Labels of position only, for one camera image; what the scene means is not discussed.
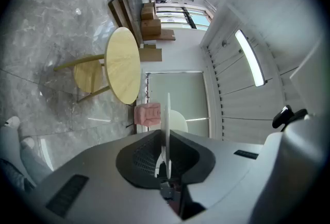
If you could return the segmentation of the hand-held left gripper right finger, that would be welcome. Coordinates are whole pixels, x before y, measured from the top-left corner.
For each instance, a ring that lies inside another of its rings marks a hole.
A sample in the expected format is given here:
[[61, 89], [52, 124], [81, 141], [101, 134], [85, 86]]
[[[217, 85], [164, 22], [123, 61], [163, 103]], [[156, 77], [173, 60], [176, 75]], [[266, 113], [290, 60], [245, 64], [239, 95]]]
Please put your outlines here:
[[299, 223], [320, 190], [328, 162], [328, 118], [292, 122], [261, 144], [219, 141], [179, 132], [213, 152], [215, 166], [188, 192], [202, 211], [186, 223]]

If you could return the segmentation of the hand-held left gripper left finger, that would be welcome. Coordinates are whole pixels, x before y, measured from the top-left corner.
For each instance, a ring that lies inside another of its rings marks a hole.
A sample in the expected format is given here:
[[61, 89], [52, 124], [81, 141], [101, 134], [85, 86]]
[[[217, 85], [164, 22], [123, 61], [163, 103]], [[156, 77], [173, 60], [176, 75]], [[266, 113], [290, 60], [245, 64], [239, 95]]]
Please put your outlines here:
[[117, 170], [119, 151], [149, 134], [81, 152], [27, 196], [29, 207], [45, 223], [180, 223], [159, 190], [136, 188]]

